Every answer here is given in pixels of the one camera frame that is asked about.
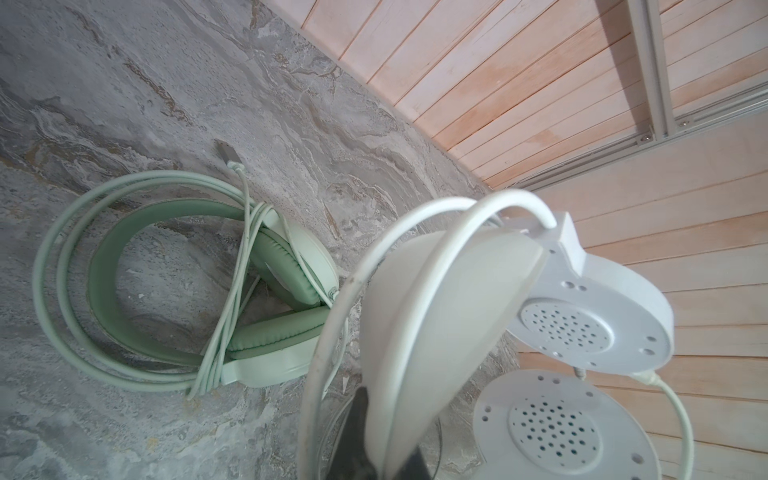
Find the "green headphones with cable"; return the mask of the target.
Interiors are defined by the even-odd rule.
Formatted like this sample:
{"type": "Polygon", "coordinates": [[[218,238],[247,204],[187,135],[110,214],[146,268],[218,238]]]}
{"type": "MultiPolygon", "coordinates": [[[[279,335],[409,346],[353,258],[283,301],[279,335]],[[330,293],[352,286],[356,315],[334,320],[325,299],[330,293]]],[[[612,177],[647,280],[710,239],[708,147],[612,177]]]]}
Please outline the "green headphones with cable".
{"type": "MultiPolygon", "coordinates": [[[[314,197],[309,193],[308,186],[295,186],[289,178],[289,173],[297,174],[299,170],[293,167],[301,166],[292,162],[287,163],[282,158],[258,157],[246,159],[245,168],[252,182],[251,195],[265,202],[272,202],[278,209],[286,210],[286,215],[304,215],[302,221],[309,223],[309,200],[314,197]]],[[[21,220],[19,242],[22,246],[37,250],[47,230],[56,218],[79,195],[69,192],[63,187],[37,182],[25,187],[25,206],[29,212],[25,214],[28,220],[26,240],[21,240],[21,220]]],[[[193,190],[202,190],[194,186],[165,185],[134,192],[130,195],[132,202],[144,204],[154,203],[161,197],[197,197],[193,190]]],[[[18,187],[17,206],[20,208],[21,187],[18,187]]],[[[82,288],[85,286],[85,270],[90,254],[82,250],[96,246],[96,236],[100,236],[110,228],[113,221],[123,217],[117,210],[109,210],[99,215],[98,226],[86,235],[80,249],[76,251],[77,261],[74,262],[73,272],[76,274],[70,286],[82,288]]],[[[118,305],[126,308],[126,315],[138,322],[137,327],[148,332],[153,338],[169,342],[170,346],[198,350],[206,338],[214,330],[214,323],[219,311],[225,303],[229,288],[234,257],[237,250],[236,238],[242,228],[237,222],[227,219],[204,219],[202,217],[181,220],[169,220],[159,226],[150,226],[144,233],[138,235],[127,248],[127,253],[120,260],[118,267],[118,305]]],[[[27,263],[32,267],[35,252],[30,250],[27,263]]],[[[96,383],[89,380],[87,375],[78,372],[61,357],[51,342],[45,337],[39,325],[40,333],[34,340],[30,337],[25,345],[24,374],[18,373],[29,385],[25,387],[45,390],[45,395],[64,395],[69,398],[74,393],[62,393],[75,390],[78,381],[92,384],[91,389],[104,390],[106,387],[94,387],[96,383]]]]}

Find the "white headphones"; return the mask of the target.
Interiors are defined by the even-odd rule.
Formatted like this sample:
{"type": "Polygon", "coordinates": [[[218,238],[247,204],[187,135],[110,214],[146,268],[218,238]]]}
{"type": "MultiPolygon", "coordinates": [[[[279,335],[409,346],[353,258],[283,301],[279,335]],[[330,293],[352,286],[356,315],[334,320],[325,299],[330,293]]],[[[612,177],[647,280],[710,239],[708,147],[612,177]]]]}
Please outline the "white headphones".
{"type": "Polygon", "coordinates": [[[648,435],[585,380],[592,371],[667,396],[681,430],[678,475],[688,479],[692,424],[658,373],[672,357],[673,331],[673,310],[655,285],[588,254],[569,214],[535,194],[429,202],[370,247],[330,311],[305,384],[297,474],[326,479],[364,386],[365,451],[376,479],[393,479],[510,333],[574,375],[516,370],[481,391],[472,419],[481,455],[475,478],[660,478],[648,435]]]}

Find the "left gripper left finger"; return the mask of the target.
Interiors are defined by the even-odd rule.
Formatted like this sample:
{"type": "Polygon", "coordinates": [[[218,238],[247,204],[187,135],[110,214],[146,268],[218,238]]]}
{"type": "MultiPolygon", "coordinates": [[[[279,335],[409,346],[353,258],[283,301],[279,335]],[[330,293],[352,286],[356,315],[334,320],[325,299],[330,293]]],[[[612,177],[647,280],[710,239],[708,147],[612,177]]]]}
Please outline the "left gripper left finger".
{"type": "Polygon", "coordinates": [[[340,431],[326,479],[376,479],[376,469],[365,451],[364,436],[368,410],[368,392],[359,387],[340,431]]]}

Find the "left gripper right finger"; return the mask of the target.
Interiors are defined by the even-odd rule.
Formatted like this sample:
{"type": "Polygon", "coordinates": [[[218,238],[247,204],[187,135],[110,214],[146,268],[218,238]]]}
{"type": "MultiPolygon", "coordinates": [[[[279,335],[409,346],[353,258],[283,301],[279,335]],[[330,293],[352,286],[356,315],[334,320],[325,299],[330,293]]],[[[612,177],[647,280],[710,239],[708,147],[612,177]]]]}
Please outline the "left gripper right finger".
{"type": "Polygon", "coordinates": [[[394,480],[431,480],[426,461],[419,448],[416,448],[408,460],[393,477],[394,480]]]}

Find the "aluminium frame bar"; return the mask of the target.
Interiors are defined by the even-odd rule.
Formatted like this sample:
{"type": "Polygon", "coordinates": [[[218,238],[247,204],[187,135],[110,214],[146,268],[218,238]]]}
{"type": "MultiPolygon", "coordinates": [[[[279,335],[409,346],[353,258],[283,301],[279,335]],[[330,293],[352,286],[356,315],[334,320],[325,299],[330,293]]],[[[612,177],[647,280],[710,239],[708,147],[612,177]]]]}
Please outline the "aluminium frame bar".
{"type": "Polygon", "coordinates": [[[657,141],[664,140],[677,134],[678,124],[672,106],[659,2],[629,0],[628,8],[651,128],[657,141]]]}

